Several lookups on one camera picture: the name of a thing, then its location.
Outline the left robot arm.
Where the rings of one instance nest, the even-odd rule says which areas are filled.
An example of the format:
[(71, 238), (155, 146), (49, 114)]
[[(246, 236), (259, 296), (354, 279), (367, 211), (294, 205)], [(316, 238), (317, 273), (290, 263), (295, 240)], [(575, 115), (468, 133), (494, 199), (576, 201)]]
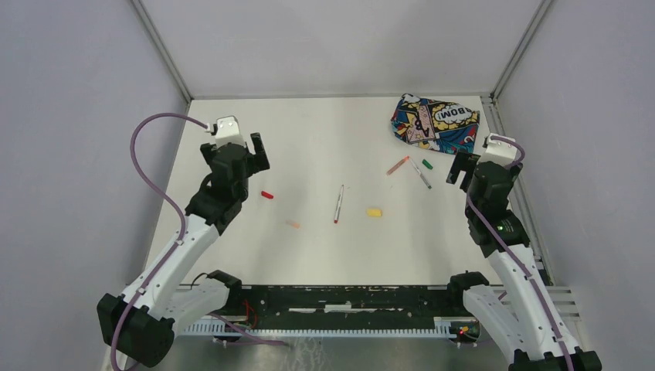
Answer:
[(247, 200), (249, 177), (270, 169), (260, 133), (250, 135), (254, 150), (226, 142), (200, 147), (211, 172), (185, 208), (184, 222), (167, 246), (121, 294), (105, 294), (97, 304), (103, 340), (114, 353), (138, 366), (154, 367), (169, 352), (179, 333), (219, 309), (233, 315), (241, 309), (238, 279), (218, 271), (208, 283), (177, 295), (195, 262), (226, 231)]

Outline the orange pen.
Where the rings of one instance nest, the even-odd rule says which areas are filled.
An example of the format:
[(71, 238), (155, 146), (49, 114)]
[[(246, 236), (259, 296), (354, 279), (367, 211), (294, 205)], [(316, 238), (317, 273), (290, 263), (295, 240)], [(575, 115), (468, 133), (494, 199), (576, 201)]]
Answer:
[(405, 156), (401, 158), (398, 162), (396, 162), (385, 174), (386, 175), (391, 175), (393, 174), (396, 170), (398, 170), (403, 164), (405, 164), (409, 160), (409, 156)]

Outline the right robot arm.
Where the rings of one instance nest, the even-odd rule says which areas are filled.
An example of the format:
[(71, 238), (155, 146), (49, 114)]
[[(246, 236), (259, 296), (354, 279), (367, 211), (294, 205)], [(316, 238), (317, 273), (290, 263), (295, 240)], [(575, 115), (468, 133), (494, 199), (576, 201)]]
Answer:
[(504, 354), (509, 370), (601, 370), (594, 351), (584, 350), (558, 313), (536, 267), (521, 221), (508, 195), (522, 169), (513, 160), (483, 160), (458, 153), (446, 181), (462, 176), (470, 236), (501, 279), (503, 294), (480, 272), (453, 275), (446, 306), (455, 315), (471, 313)]

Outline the red white pen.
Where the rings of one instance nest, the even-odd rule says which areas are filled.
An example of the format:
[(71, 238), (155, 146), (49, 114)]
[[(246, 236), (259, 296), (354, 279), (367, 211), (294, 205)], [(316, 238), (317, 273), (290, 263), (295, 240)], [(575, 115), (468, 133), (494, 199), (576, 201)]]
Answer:
[(334, 218), (333, 218), (334, 224), (337, 224), (339, 221), (343, 198), (344, 198), (344, 185), (342, 184), (339, 190), (338, 200), (335, 207)]

